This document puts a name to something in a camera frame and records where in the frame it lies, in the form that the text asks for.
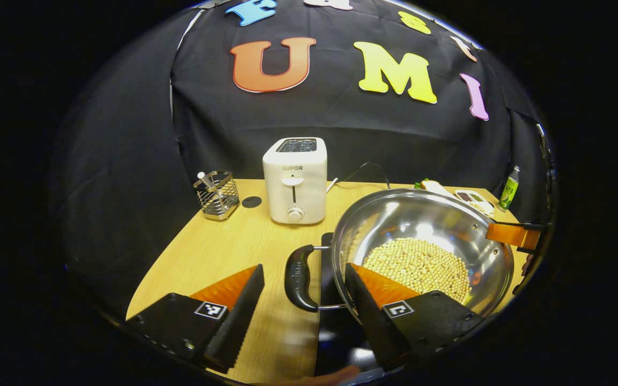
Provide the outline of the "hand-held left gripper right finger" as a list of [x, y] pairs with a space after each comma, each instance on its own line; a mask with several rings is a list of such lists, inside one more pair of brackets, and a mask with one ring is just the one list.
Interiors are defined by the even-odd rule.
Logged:
[[351, 262], [345, 267], [345, 284], [376, 361], [386, 372], [440, 357], [484, 320], [444, 292], [419, 294]]

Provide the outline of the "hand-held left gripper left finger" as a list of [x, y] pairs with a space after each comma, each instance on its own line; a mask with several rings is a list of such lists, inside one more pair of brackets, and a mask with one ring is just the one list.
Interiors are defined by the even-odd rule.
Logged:
[[167, 293], [128, 318], [127, 327], [177, 359], [226, 374], [264, 286], [264, 267], [253, 265], [190, 296]]

